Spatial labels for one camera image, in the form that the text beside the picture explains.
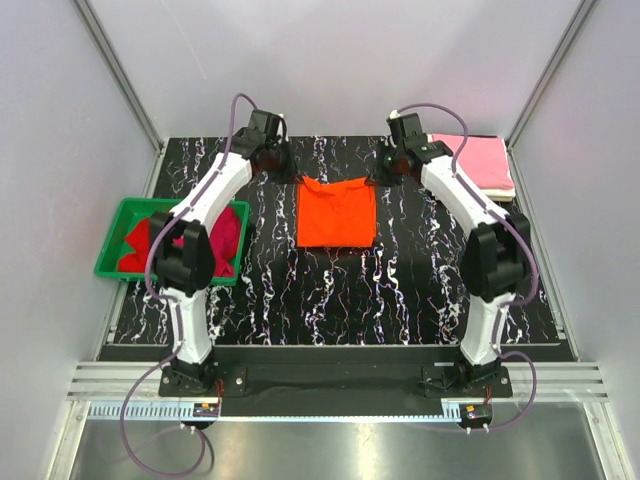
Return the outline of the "orange t shirt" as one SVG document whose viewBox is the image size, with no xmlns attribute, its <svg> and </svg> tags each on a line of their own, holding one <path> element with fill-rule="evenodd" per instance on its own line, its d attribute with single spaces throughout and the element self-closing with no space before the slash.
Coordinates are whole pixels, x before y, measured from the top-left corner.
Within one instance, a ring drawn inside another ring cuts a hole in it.
<svg viewBox="0 0 640 480">
<path fill-rule="evenodd" d="M 297 246 L 369 248 L 377 235 L 375 188 L 365 178 L 297 187 Z"/>
</svg>

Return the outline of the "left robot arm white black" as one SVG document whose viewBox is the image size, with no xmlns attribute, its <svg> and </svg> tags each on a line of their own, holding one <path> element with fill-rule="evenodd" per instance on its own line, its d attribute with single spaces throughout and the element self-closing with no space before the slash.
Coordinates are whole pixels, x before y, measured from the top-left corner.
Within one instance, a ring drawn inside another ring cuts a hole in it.
<svg viewBox="0 0 640 480">
<path fill-rule="evenodd" d="M 188 196 L 150 218 L 145 284 L 167 305 L 174 336 L 172 353 L 161 363 L 163 396 L 203 396 L 222 383 L 206 317 L 216 267 L 210 235 L 237 192 L 261 172 L 278 183 L 298 178 L 283 115 L 255 109 Z"/>
</svg>

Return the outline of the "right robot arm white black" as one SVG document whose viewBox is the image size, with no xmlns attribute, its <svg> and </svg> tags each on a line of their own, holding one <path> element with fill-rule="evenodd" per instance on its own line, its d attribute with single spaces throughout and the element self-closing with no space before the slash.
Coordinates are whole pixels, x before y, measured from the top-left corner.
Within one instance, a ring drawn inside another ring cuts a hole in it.
<svg viewBox="0 0 640 480">
<path fill-rule="evenodd" d="M 367 184 L 392 187 L 412 177 L 447 208 L 466 240 L 459 267 L 470 295 L 466 331 L 452 365 L 424 369 L 425 394 L 481 396 L 503 381 L 500 342 L 516 291 L 524 280 L 538 279 L 530 222 L 483 193 L 458 163 L 467 144 L 451 149 L 431 140 L 414 107 L 392 111 L 387 125 L 390 134 L 378 144 Z"/>
</svg>

